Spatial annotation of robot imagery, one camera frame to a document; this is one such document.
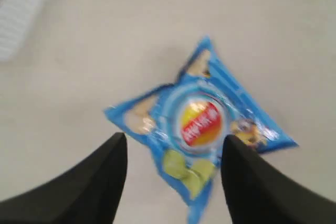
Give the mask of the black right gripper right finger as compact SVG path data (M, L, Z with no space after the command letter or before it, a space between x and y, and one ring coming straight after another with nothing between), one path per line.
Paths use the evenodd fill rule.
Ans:
M232 223L335 223L335 202L290 179L238 137L224 139L221 178Z

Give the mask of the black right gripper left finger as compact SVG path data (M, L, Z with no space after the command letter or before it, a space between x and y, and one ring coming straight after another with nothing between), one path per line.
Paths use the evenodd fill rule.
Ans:
M117 132L60 176L1 201L1 223L113 223L127 168L127 138Z

